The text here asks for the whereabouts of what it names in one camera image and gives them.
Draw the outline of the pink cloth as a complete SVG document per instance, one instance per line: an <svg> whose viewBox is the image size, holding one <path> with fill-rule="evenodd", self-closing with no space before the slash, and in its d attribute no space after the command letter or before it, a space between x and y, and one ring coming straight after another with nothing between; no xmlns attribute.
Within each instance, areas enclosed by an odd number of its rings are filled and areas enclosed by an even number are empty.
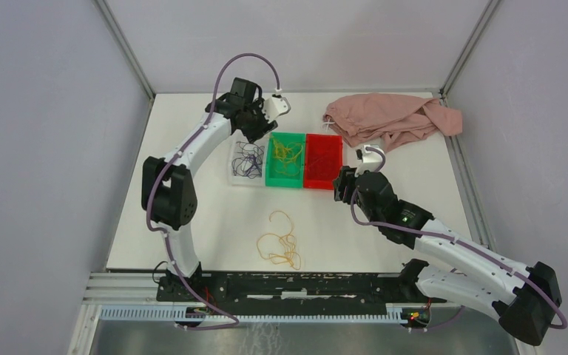
<svg viewBox="0 0 568 355"><path fill-rule="evenodd" d="M367 93L341 97L329 103L324 123L355 147L380 139L384 152L424 141L436 132L446 137L463 132L463 116L437 98Z"/></svg>

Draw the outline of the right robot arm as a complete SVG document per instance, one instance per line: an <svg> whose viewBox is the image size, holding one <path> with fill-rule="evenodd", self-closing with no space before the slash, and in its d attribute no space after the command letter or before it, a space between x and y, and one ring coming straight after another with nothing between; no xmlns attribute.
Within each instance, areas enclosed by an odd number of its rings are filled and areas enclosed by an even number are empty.
<svg viewBox="0 0 568 355"><path fill-rule="evenodd" d="M540 345L550 329L568 327L558 278L547 264L528 266L463 238L429 211L399 199L379 171L358 174L344 166L333 187L334 199L350 206L356 224L373 226L392 243L455 269L411 260L397 283L402 299L426 297L473 309L528 345Z"/></svg>

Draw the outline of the green plastic bin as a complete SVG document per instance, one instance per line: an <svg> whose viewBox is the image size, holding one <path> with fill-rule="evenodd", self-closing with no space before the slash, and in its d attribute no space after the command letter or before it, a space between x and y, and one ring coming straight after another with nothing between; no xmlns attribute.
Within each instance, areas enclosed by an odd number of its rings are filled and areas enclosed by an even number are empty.
<svg viewBox="0 0 568 355"><path fill-rule="evenodd" d="M305 134L272 132L268 139L265 185L301 189L305 162Z"/></svg>

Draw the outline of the aluminium frame rail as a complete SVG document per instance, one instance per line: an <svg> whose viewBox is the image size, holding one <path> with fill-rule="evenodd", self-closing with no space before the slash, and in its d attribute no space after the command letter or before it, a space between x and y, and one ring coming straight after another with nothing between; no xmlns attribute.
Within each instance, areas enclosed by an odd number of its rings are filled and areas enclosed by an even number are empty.
<svg viewBox="0 0 568 355"><path fill-rule="evenodd" d="M447 302L470 307L490 306L495 302L509 305L525 284L522 279L505 272L486 274L483 280L477 280L473 277L442 271L432 266L406 268L404 271L413 272L415 286L426 297L429 297L434 305ZM84 298L85 300L108 300L119 304L128 302L171 303L159 302L156 299L158 282L165 274L94 274L89 279ZM416 304L391 303L387 305L417 306Z"/></svg>

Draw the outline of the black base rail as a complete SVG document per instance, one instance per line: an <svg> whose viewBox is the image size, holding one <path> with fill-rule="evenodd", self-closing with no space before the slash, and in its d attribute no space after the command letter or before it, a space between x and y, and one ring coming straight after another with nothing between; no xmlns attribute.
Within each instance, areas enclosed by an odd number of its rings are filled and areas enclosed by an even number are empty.
<svg viewBox="0 0 568 355"><path fill-rule="evenodd" d="M414 274L201 271L186 284L171 272L158 282L159 302L208 300L236 316L382 315L386 305L427 304Z"/></svg>

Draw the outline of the clear plastic bin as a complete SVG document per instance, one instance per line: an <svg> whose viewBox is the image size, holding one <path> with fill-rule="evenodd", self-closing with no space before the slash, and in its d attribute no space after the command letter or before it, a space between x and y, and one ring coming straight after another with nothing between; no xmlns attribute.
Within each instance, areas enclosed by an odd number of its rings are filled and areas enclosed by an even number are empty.
<svg viewBox="0 0 568 355"><path fill-rule="evenodd" d="M240 131L231 136L228 182L233 186L265 186L268 137L249 143Z"/></svg>

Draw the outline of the right controller board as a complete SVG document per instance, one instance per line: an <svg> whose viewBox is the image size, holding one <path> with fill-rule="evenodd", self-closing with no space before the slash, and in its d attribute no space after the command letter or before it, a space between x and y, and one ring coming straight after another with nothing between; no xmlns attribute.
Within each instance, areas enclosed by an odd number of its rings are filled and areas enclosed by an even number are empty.
<svg viewBox="0 0 568 355"><path fill-rule="evenodd" d="M429 308L406 308L402 310L400 318L405 321L406 328L426 328L430 324L431 310Z"/></svg>

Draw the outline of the red plastic bin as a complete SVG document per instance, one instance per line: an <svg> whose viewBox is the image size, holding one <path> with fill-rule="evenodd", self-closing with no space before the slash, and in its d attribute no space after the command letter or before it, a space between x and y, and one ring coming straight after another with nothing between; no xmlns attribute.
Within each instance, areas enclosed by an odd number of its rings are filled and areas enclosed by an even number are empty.
<svg viewBox="0 0 568 355"><path fill-rule="evenodd" d="M302 186L332 190L343 163L342 138L338 135L307 134Z"/></svg>

